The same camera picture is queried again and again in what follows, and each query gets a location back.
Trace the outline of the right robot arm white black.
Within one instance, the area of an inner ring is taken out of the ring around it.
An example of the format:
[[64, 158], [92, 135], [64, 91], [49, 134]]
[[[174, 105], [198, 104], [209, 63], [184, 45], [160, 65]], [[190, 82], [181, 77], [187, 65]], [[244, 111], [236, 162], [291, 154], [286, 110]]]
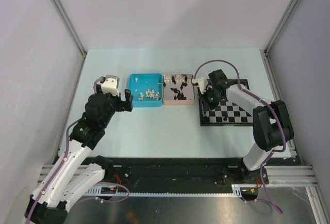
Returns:
[[208, 78], [197, 77], [192, 84], [198, 87], [198, 97], [205, 111], [213, 110], [220, 101], [232, 102], [252, 116], [255, 143], [242, 159], [238, 178], [251, 183], [256, 170], [265, 165], [274, 153], [286, 150], [294, 131], [284, 101], [270, 101], [248, 90], [240, 79], [228, 79], [222, 70], [209, 73]]

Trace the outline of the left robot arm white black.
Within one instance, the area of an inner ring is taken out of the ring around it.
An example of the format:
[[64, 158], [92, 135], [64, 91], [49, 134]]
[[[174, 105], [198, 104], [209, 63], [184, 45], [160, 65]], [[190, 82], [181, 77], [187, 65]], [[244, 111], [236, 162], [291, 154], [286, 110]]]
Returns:
[[94, 185], [111, 182], [115, 176], [113, 162], [95, 157], [78, 177], [73, 177], [90, 155], [116, 112], [132, 111], [133, 96], [98, 91], [89, 96], [82, 117], [69, 125], [66, 146], [46, 178], [31, 193], [25, 212], [26, 223], [64, 223], [75, 203]]

